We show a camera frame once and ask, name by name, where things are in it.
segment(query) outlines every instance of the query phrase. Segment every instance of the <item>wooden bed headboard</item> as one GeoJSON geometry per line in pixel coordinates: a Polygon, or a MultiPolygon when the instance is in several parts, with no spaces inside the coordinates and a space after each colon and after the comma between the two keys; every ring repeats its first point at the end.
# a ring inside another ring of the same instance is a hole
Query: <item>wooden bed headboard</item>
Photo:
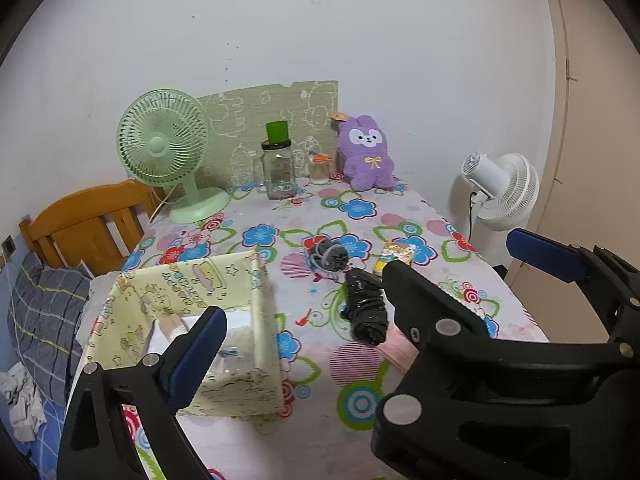
{"type": "MultiPolygon", "coordinates": [[[[164,196],[159,188],[156,194],[164,196]]],[[[105,274],[120,270],[127,257],[120,254],[104,216],[113,217],[124,244],[133,251],[143,235],[137,205],[149,216],[159,205],[152,188],[137,180],[90,187],[54,202],[33,221],[23,220],[20,232],[30,250],[52,267],[64,266],[57,247],[69,266],[84,260],[96,275],[105,274]]]]}

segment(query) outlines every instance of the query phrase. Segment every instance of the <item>beige door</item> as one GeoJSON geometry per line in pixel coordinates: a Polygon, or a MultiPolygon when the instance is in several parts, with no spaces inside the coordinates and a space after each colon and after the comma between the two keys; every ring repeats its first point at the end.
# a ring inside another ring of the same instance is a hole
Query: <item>beige door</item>
{"type": "MultiPolygon", "coordinates": [[[[559,72],[554,140],[546,196],[529,228],[607,248],[640,268],[640,55],[602,0],[549,5],[559,72]]],[[[524,264],[510,269],[508,283],[549,340],[607,338],[577,286],[524,264]]]]}

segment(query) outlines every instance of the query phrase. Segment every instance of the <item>blue gripper pad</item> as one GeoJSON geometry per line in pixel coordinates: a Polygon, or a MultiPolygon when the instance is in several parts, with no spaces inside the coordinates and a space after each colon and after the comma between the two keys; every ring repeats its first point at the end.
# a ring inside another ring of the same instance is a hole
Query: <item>blue gripper pad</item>
{"type": "MultiPolygon", "coordinates": [[[[205,316],[206,314],[203,314],[191,328],[190,333],[198,330],[201,321],[205,323],[169,376],[167,405],[172,410],[181,410],[191,403],[202,378],[225,340],[225,311],[217,308],[208,321],[203,319],[205,316]]],[[[187,335],[179,335],[174,342],[187,335]]]]}
{"type": "Polygon", "coordinates": [[[565,283],[580,282],[587,275],[576,249],[524,229],[514,229],[507,235],[507,250],[517,260],[565,283]]]}

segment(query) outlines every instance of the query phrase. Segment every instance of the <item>small glass jar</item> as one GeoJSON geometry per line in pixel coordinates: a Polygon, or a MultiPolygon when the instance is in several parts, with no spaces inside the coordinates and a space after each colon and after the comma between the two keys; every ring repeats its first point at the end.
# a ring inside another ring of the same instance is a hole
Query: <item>small glass jar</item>
{"type": "Polygon", "coordinates": [[[312,184],[327,184],[331,175],[332,156],[322,153],[309,153],[309,182],[312,184]]]}
{"type": "Polygon", "coordinates": [[[266,188],[271,200],[282,200],[296,195],[296,172],[291,151],[291,140],[261,144],[262,155],[254,159],[255,181],[266,188]]]}

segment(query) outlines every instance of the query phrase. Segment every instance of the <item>floral tablecloth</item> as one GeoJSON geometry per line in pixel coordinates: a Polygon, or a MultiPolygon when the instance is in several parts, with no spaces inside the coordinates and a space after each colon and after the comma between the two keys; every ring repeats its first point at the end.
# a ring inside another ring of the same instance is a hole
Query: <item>floral tablecloth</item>
{"type": "MultiPolygon", "coordinates": [[[[371,270],[384,242],[415,244],[413,267],[483,318],[492,337],[546,341],[545,335],[474,247],[404,182],[357,193],[336,174],[325,186],[302,179],[299,186],[294,198],[279,202],[252,187],[229,189],[229,205],[197,224],[160,216],[124,270],[246,248],[266,263],[278,309],[286,406],[275,415],[242,419],[178,418],[213,478],[400,478],[372,455],[369,440],[376,403],[401,374],[351,338],[339,316],[344,289],[306,266],[306,247],[323,237],[338,239],[350,266],[371,270]]],[[[150,478],[164,478],[135,409],[126,416],[150,478]]]]}

